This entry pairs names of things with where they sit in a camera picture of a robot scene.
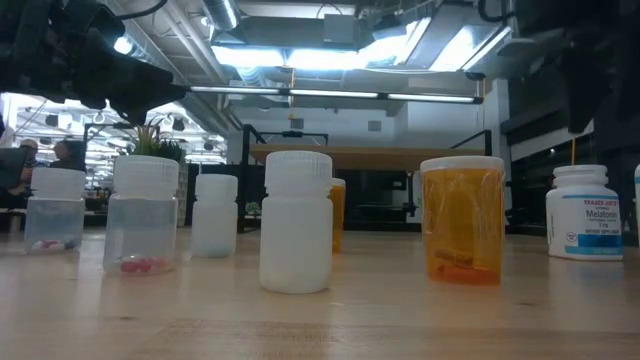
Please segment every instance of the ceiling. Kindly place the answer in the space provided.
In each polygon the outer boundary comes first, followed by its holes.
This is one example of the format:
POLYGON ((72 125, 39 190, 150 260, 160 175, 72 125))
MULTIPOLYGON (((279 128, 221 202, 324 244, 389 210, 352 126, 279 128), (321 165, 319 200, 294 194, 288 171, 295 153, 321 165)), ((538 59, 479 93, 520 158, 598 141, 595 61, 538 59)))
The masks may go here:
MULTIPOLYGON (((106 0, 107 4, 115 3, 122 11, 131 12, 139 11, 153 5, 156 0, 106 0)), ((160 66, 170 66, 174 73, 179 73, 184 77, 184 82, 197 86, 211 86, 220 84, 229 84, 235 81, 236 84, 242 85, 242 79, 238 76, 236 69, 232 66, 220 65, 214 54, 209 51, 208 58, 204 60, 207 64, 203 66, 203 61, 195 58, 193 55, 194 48, 206 47, 210 50, 209 45, 209 27, 203 22, 204 12, 202 10, 201 0, 173 0, 169 5, 175 2, 177 6, 165 6, 162 10, 151 16, 137 19, 135 24, 127 22, 127 32, 137 27, 144 34, 135 36, 134 40, 140 48, 149 49, 155 47, 164 58, 160 66), (172 27, 171 19, 176 23, 180 23, 180 19, 186 19, 188 24, 178 24, 178 29, 172 27), (185 46, 185 38, 191 41, 185 46)), ((334 5, 345 15, 358 14, 361 19, 367 21, 368 17, 374 19, 376 14, 383 11, 389 12, 394 9, 408 9, 418 14, 418 16, 434 16, 436 10, 442 0, 429 1, 428 8, 420 7, 423 1, 373 1, 373 0, 337 0, 334 5)), ((490 0, 489 10, 496 13, 499 11, 499 0, 490 0)), ((449 39, 455 35, 460 26, 465 24, 478 24, 478 19, 474 17, 476 10, 471 6, 472 2, 466 2, 466 6, 455 7, 449 9, 451 18, 457 19, 457 28, 455 31, 447 34, 441 33, 441 36, 449 39)), ((318 1, 313 0, 290 0, 286 2, 265 1, 265 0, 238 0, 237 4, 243 14, 247 16, 261 17, 298 17, 314 19, 316 15, 322 18, 324 14, 337 14, 338 10, 333 6, 323 6, 318 1)), ((406 72, 398 73, 398 67, 382 67, 369 70, 348 70, 348 71, 311 71, 296 70, 293 82, 296 88, 310 89, 335 89, 335 90, 363 90, 363 91, 394 91, 394 92, 413 92, 413 93, 440 93, 455 95, 476 95, 480 88, 474 81, 468 80, 461 72, 439 72, 427 73, 429 64, 422 65, 420 58, 434 58, 446 45, 446 42, 439 45, 438 49, 434 49, 428 53, 429 44, 418 44, 421 49, 411 55, 412 62, 416 65, 401 67, 406 72)), ((263 68, 265 78, 269 81, 287 86, 292 82, 292 74, 290 70, 282 70, 280 68, 263 68)), ((198 95, 198 99, 210 107, 220 105, 218 96, 212 94, 198 95)), ((289 103, 277 102, 258 96, 232 97, 230 104, 234 107, 259 107, 259 108, 277 108, 288 107, 289 103)), ((386 110, 387 114, 393 116, 401 108, 402 103, 391 101, 371 101, 371 100, 353 100, 353 99, 336 99, 336 98, 312 98, 299 97, 294 100, 295 107, 308 108, 335 108, 335 109, 377 109, 386 110)), ((224 135, 234 126, 238 124, 229 123, 228 121, 220 121, 215 116, 203 116, 196 114, 197 121, 206 130, 213 130, 224 135)))

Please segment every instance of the office desk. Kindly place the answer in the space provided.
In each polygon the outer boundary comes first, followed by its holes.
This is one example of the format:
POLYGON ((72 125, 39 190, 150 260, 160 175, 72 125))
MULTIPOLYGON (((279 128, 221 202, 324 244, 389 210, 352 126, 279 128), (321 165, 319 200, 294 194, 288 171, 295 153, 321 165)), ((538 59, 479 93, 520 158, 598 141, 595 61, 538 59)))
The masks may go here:
MULTIPOLYGON (((351 233, 331 288, 263 291, 258 233, 228 259, 102 274, 100 232, 79 253, 0 257, 1 359, 622 359, 640 354, 640 255, 550 259, 512 236, 501 287, 429 283, 417 234, 351 233)), ((179 231, 185 248, 188 230, 179 231)))

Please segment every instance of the orange prescription bottle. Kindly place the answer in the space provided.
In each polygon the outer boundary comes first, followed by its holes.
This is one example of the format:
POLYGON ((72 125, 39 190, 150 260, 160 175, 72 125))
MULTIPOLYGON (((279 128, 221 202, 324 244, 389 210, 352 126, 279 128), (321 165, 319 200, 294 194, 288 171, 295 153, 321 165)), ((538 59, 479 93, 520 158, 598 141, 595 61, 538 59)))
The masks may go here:
POLYGON ((344 199, 347 185, 342 179, 331 179, 329 199, 333 203, 333 252, 340 252, 342 246, 342 228, 344 226, 344 199))
POLYGON ((422 232, 430 279, 499 284, 504 239, 504 162, 489 156, 427 160, 422 232))

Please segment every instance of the bottle label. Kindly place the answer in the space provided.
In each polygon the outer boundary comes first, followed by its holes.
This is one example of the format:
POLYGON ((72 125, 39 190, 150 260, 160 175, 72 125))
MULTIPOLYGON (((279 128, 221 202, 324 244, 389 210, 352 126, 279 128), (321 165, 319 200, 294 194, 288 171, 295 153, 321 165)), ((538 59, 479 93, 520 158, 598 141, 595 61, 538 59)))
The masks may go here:
POLYGON ((565 195, 556 202, 550 245, 572 255, 622 255, 618 197, 565 195))

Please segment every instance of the wooden tabletop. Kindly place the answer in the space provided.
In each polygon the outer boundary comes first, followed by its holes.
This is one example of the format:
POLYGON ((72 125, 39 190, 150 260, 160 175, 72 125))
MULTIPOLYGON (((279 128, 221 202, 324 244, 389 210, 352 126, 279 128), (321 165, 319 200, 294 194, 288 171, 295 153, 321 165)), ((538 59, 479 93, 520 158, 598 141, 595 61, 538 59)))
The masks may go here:
POLYGON ((250 153, 264 164, 274 151, 306 150, 331 156, 336 169, 416 171, 425 160, 445 156, 484 155, 474 149, 422 149, 359 146, 253 144, 250 153))
MULTIPOLYGON (((181 247, 187 231, 180 231, 181 247)), ((417 234, 347 233, 331 287, 263 291, 258 234, 228 259, 104 276, 103 235, 79 253, 0 257, 0 359, 630 359, 640 356, 640 254, 552 259, 509 238, 502 286, 429 283, 417 234)))

